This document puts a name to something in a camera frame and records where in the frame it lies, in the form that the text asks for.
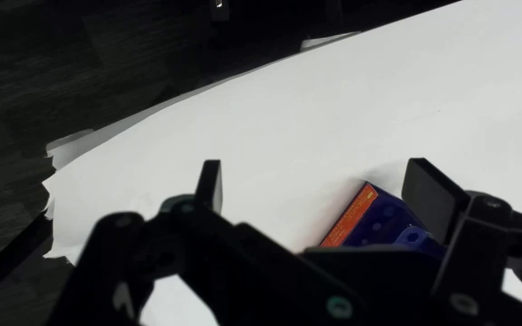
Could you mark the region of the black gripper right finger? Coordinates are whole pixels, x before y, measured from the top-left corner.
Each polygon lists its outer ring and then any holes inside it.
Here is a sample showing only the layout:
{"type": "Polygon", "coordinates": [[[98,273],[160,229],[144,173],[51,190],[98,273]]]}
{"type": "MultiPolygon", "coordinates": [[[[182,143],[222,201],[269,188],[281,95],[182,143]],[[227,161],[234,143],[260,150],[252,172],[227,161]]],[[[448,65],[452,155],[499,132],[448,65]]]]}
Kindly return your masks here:
{"type": "Polygon", "coordinates": [[[448,244],[470,195],[426,157],[410,157],[403,182],[403,201],[441,242],[448,244]]]}

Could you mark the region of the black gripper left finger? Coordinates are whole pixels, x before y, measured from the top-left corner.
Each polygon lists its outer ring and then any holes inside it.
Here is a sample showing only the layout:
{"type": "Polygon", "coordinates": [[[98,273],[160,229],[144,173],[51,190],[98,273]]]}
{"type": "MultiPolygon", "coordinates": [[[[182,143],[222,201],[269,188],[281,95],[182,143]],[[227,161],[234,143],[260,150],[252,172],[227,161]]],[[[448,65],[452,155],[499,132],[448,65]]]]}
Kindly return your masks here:
{"type": "Polygon", "coordinates": [[[194,191],[194,201],[207,206],[213,211],[222,211],[223,208],[223,177],[222,161],[207,159],[202,166],[198,186],[194,191]]]}

